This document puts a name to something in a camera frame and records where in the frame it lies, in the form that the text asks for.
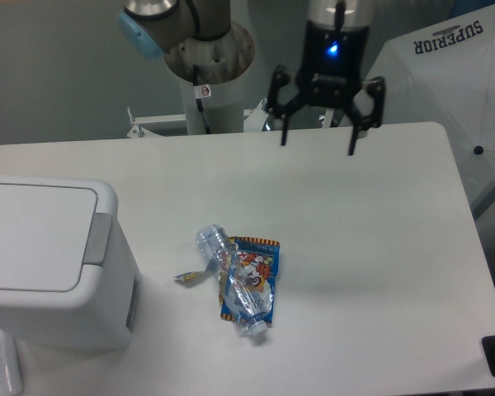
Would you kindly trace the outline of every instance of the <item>gray wall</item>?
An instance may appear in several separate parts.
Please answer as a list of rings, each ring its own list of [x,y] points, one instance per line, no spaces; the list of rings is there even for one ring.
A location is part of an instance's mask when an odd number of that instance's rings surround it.
[[[257,42],[245,107],[277,64],[299,66],[307,0],[232,0]],[[182,112],[164,62],[140,58],[119,32],[122,0],[0,2],[0,144],[116,139],[135,116]],[[446,18],[452,0],[378,0],[367,69],[384,41]]]

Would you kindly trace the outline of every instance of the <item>white table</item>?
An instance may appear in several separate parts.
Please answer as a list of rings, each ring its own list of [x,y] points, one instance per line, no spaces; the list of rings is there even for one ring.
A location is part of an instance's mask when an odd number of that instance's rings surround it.
[[[29,395],[395,395],[495,387],[495,292],[445,131],[350,130],[0,146],[0,173],[94,177],[144,282],[126,351],[20,342]],[[196,232],[281,242],[263,346],[219,319]]]

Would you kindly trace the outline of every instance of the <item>umbrella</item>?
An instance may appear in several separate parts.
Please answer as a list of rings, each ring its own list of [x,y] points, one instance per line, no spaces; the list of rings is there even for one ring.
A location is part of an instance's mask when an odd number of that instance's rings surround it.
[[[387,41],[369,76],[387,80],[385,124],[445,127],[469,203],[483,199],[495,186],[495,5]]]

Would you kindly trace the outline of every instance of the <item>colorful candy wrapper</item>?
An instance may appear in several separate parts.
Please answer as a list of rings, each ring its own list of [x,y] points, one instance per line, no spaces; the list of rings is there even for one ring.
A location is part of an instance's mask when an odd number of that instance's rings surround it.
[[[267,312],[263,318],[266,323],[273,321],[273,303],[275,300],[275,278],[279,271],[279,251],[281,245],[277,241],[260,238],[231,238],[235,243],[237,252],[234,260],[241,262],[243,269],[235,270],[229,267],[229,276],[221,276],[219,302],[222,306],[220,317],[231,322],[241,323],[240,317],[235,317],[226,304],[223,304],[222,294],[228,287],[230,277],[241,281],[247,290],[256,291],[260,296],[257,302],[263,312]]]

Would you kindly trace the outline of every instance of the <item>clear plastic bottle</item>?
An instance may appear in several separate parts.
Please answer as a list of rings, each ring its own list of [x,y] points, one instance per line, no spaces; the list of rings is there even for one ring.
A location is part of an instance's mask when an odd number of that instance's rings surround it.
[[[267,314],[259,308],[260,296],[257,292],[249,291],[242,282],[242,268],[237,268],[234,259],[235,248],[224,229],[217,224],[205,227],[196,235],[196,244],[207,263],[207,271],[219,279],[221,271],[228,272],[228,281],[224,290],[224,303],[235,318],[241,318],[239,323],[245,326],[252,337],[257,337],[267,330],[263,318]]]

